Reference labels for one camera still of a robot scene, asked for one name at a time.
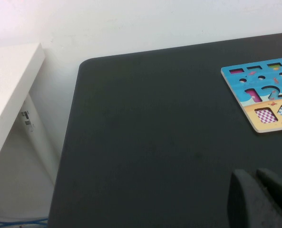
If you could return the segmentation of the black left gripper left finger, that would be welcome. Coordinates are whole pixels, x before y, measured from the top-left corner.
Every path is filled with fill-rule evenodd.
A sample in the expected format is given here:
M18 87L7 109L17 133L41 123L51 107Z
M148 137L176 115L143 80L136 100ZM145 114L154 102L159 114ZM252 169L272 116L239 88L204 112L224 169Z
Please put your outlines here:
M227 202L231 228L282 228L282 210L255 174L232 172Z

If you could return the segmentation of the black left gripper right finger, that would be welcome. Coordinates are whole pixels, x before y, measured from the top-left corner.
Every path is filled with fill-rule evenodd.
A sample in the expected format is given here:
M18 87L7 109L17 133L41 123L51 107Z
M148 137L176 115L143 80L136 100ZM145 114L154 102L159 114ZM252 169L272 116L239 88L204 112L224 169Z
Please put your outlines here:
M282 177L266 168L257 169L256 176L282 210Z

